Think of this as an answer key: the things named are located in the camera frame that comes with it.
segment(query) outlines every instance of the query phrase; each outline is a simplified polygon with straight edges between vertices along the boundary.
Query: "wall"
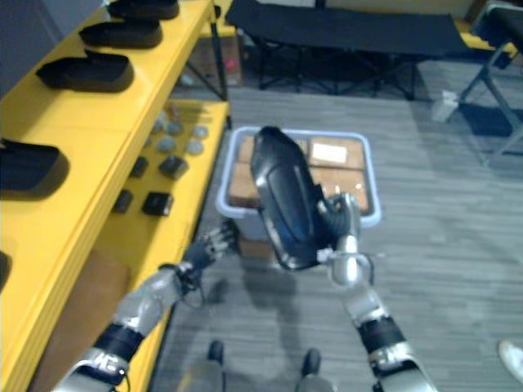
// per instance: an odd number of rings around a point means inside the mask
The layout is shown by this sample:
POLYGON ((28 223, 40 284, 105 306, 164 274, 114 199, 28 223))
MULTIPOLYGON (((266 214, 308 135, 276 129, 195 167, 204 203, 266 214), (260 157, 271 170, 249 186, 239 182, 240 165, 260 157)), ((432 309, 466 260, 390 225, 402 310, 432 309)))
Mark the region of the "wall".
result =
POLYGON ((0 97, 101 0, 0 0, 0 97))
POLYGON ((327 7, 383 9, 415 13, 450 13, 464 18, 473 0, 327 0, 327 7))

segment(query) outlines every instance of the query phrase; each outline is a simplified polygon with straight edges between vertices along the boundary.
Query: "white sneaker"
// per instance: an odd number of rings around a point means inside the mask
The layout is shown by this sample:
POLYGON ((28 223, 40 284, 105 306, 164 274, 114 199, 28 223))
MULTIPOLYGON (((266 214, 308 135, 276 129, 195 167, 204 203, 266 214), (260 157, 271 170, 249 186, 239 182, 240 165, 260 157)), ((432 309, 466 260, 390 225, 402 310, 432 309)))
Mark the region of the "white sneaker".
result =
POLYGON ((498 343, 498 355, 507 370, 523 384, 523 349, 510 341, 498 343))

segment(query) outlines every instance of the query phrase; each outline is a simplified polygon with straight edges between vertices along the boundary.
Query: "small black box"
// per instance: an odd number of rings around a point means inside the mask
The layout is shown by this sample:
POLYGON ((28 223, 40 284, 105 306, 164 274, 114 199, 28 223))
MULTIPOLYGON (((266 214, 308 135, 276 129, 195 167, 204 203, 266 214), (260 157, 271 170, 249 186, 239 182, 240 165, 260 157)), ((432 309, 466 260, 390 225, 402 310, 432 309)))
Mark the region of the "small black box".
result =
POLYGON ((129 205, 131 205, 131 201, 132 193, 127 189, 122 189, 118 195, 118 198, 116 199, 116 203, 113 205, 113 212, 117 212, 118 214, 125 214, 129 208, 129 205))
POLYGON ((161 192, 149 192, 141 210, 147 215, 168 216, 174 197, 161 192))
POLYGON ((164 176, 172 178, 173 180, 178 180, 185 172, 187 172, 189 165, 185 160, 171 155, 160 163, 159 169, 164 176))
POLYGON ((134 166, 132 167, 131 174, 129 176, 140 178, 144 175, 145 169, 149 166, 149 162, 145 157, 138 157, 134 166))

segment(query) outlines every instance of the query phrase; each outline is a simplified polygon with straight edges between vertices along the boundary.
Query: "black cable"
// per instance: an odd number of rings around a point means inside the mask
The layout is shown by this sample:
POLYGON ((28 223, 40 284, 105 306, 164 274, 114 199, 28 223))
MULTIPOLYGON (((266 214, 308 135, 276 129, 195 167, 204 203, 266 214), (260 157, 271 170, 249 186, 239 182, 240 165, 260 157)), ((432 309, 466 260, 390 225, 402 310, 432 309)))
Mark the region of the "black cable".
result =
MULTIPOLYGON (((129 376, 127 373, 123 375, 125 378, 125 383, 127 384, 127 392, 131 392, 131 380, 129 380, 129 376)), ((117 390, 116 387, 113 387, 113 389, 110 392, 121 392, 120 390, 117 390)))
POLYGON ((205 299, 205 294, 203 293, 203 289, 202 289, 202 286, 201 284, 199 284, 195 290, 198 290, 199 292, 199 304, 197 305, 194 305, 194 304, 191 304, 189 303, 189 301, 186 300, 187 296, 184 296, 183 299, 181 300, 184 304, 186 304, 187 306, 189 306, 191 309, 202 309, 204 306, 205 306, 205 303, 207 302, 206 299, 205 299))

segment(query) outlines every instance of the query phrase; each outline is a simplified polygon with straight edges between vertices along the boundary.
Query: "metal frame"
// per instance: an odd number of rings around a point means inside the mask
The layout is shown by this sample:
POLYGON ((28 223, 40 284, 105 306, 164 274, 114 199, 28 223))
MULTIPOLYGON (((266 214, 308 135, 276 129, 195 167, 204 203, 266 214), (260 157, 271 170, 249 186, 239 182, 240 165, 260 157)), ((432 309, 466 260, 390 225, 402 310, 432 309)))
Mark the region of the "metal frame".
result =
MULTIPOLYGON (((205 76, 202 75, 201 72, 198 71, 198 69, 190 63, 190 61, 186 62, 187 68, 191 70, 191 72, 198 78, 202 83, 205 85, 206 88, 208 88, 210 91, 212 91, 220 100, 223 100, 227 102, 229 100, 229 90, 227 87, 227 80, 226 80, 226 70, 223 65, 223 56, 221 53, 221 41, 220 37, 218 36, 218 30, 216 26, 216 22, 210 22, 211 25, 211 42, 212 42, 212 52, 214 55, 214 61, 217 67, 218 71, 218 82, 220 83, 219 89, 214 87, 212 83, 210 83, 205 76)), ((230 114, 227 115, 227 129, 232 129, 232 120, 230 118, 230 114)))
POLYGON ((507 103, 499 89, 494 85, 494 79, 492 77, 492 68, 494 67, 494 64, 499 59, 499 57, 503 54, 503 49, 508 43, 509 41, 507 40, 496 49, 494 54, 490 57, 486 64, 483 65, 480 72, 476 75, 474 79, 472 79, 471 83, 461 93, 461 96, 459 97, 459 103, 465 103, 474 87, 477 86, 479 82, 483 82, 490 90, 492 96, 498 102, 499 108, 501 109, 503 115, 512 127, 512 134, 508 137, 508 140, 501 147, 496 149, 487 159, 483 161, 483 164, 485 166, 488 166, 493 159, 499 157, 508 149, 510 149, 515 143, 517 143, 520 139, 523 139, 523 122, 514 114, 514 112, 510 108, 509 104, 507 103))
MULTIPOLYGON (((294 76, 291 77, 291 79, 294 81, 294 86, 296 88, 296 92, 300 92, 303 87, 304 78, 307 78, 307 76, 308 76, 306 74, 305 70, 303 69, 304 55, 307 53, 307 51, 314 50, 314 48, 286 45, 286 44, 279 43, 279 42, 269 42, 262 38, 256 38, 256 37, 251 37, 251 38, 260 53, 259 80, 258 80, 259 89, 265 90, 266 88, 276 84, 277 82, 281 82, 285 79, 288 79, 283 76, 278 76, 278 77, 274 77, 269 80, 266 80, 267 61, 271 58, 273 53, 280 51, 281 49, 287 48, 287 49, 296 51, 296 62, 295 62, 294 71, 293 71, 294 76)), ((339 78, 338 78, 339 72, 337 71, 338 68, 335 69, 335 77, 333 80, 332 87, 325 85, 325 83, 321 82, 317 78, 309 78, 309 79, 317 87, 319 87, 322 91, 326 92, 327 94, 343 95, 348 92, 354 91, 356 88, 361 87, 363 85, 371 84, 373 97, 375 98, 376 96, 378 96, 378 93, 382 90, 382 87, 384 85, 389 85, 389 86, 394 87, 396 90, 400 91, 407 100, 415 99, 416 66, 418 65, 418 62, 420 62, 424 59, 421 59, 416 56, 394 55, 394 56, 389 56, 387 65, 379 66, 379 65, 374 64, 372 61, 366 59, 358 51, 339 49, 339 50, 335 50, 335 52, 332 55, 326 56, 326 58, 320 59, 319 61, 332 60, 332 59, 336 58, 337 56, 340 56, 340 55, 343 55, 346 53, 352 54, 359 63, 361 63, 364 67, 366 67, 373 73, 373 76, 371 76, 370 78, 367 78, 365 80, 362 80, 360 82, 354 82, 351 86, 349 86, 343 90, 340 90, 338 87, 338 84, 339 84, 339 78), (396 77, 396 73, 398 71, 400 71, 401 69, 403 69, 405 66, 410 67, 410 80, 409 80, 409 85, 407 87, 400 85, 400 82, 398 81, 398 78, 396 77)))

